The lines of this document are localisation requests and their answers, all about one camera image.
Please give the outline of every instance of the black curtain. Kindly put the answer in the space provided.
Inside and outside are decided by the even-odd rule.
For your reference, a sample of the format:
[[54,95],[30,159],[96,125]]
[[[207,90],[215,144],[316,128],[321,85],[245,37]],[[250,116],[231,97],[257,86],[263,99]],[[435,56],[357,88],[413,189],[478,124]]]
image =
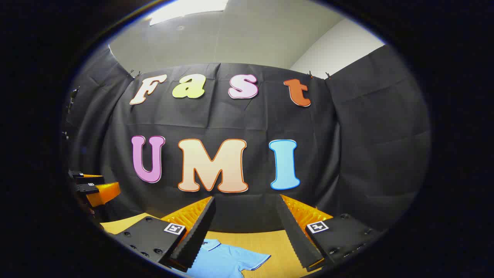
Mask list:
[[[167,74],[146,101],[130,105],[142,81]],[[174,98],[171,91],[189,74],[206,77],[200,98]],[[253,74],[259,92],[232,99],[230,79]],[[311,105],[292,102],[285,80],[308,87]],[[268,66],[210,63],[177,66],[133,79],[102,49],[75,79],[80,87],[68,121],[78,127],[71,141],[71,167],[118,181],[122,193],[107,204],[111,220],[147,212],[157,217],[214,195],[211,225],[220,232],[267,232],[283,227],[274,197],[285,194],[329,214],[350,213],[385,229],[412,201],[423,178],[429,146],[428,120],[420,90],[387,46],[323,80]],[[141,180],[132,163],[133,136],[163,136],[162,177]],[[212,158],[226,139],[243,139],[244,180],[249,189],[222,193],[203,187],[183,192],[182,139],[200,139]],[[295,173],[300,185],[274,190],[275,139],[297,142]],[[151,169],[151,146],[143,146],[143,165]]]

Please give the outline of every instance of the ceiling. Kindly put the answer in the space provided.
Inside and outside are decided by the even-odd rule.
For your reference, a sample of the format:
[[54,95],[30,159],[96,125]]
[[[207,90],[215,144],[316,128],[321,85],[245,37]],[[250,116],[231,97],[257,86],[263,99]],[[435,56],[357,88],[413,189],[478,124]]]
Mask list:
[[342,19],[308,0],[229,0],[223,12],[186,15],[153,26],[149,19],[137,21],[111,40],[110,49],[135,73],[210,62],[289,69]]

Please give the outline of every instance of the blue letter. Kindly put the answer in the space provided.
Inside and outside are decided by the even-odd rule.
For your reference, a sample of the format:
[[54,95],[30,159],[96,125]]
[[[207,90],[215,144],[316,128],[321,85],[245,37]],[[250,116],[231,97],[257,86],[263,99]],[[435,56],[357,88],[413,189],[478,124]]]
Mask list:
[[274,140],[269,142],[269,148],[275,152],[276,178],[271,188],[284,190],[297,187],[300,180],[295,177],[295,160],[293,150],[297,142],[293,140]]

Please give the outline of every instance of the table surface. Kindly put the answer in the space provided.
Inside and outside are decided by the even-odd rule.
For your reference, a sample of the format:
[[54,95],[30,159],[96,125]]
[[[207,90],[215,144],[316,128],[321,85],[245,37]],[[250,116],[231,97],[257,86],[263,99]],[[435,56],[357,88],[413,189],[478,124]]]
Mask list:
[[[113,234],[120,233],[134,225],[144,217],[154,217],[147,213],[130,218],[101,223],[105,231]],[[285,277],[299,278],[317,270],[307,272],[300,264],[295,251],[291,247],[285,230],[274,232],[229,233],[212,232],[206,234],[208,239],[218,239],[223,244],[241,247],[257,253],[269,254],[271,258],[255,271],[242,271],[245,278]]]

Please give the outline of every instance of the light blue polo shirt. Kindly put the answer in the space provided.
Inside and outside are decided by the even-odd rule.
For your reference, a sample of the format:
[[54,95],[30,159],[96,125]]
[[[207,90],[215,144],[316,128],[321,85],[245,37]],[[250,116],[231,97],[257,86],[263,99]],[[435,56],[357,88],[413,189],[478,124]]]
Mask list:
[[270,257],[271,255],[221,244],[217,239],[204,239],[196,260],[186,275],[193,278],[243,278],[240,271],[256,270]]

